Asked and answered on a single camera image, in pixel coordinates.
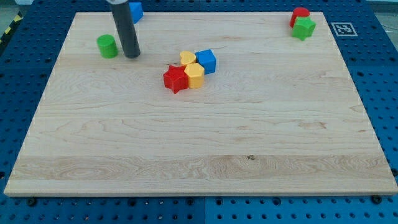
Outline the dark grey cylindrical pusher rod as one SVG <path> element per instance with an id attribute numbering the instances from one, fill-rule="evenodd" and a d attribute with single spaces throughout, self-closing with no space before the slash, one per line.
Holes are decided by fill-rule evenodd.
<path id="1" fill-rule="evenodd" d="M 124 55 L 127 58 L 136 58 L 140 56 L 141 51 L 131 16 L 129 1 L 109 0 L 109 5 Z"/>

